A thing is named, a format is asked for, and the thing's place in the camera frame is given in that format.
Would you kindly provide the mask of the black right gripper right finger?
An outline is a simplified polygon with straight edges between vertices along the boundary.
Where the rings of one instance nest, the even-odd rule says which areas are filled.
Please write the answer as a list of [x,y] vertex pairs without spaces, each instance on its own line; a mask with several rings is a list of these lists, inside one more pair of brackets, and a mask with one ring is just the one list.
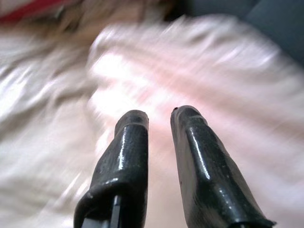
[[178,177],[189,228],[271,228],[238,166],[193,106],[171,113]]

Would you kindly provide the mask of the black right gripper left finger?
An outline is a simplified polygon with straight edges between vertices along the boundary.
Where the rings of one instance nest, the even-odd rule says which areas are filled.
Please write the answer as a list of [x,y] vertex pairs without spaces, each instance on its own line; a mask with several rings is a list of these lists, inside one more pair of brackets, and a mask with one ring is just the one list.
[[126,112],[75,209],[76,228],[143,228],[148,195],[146,113]]

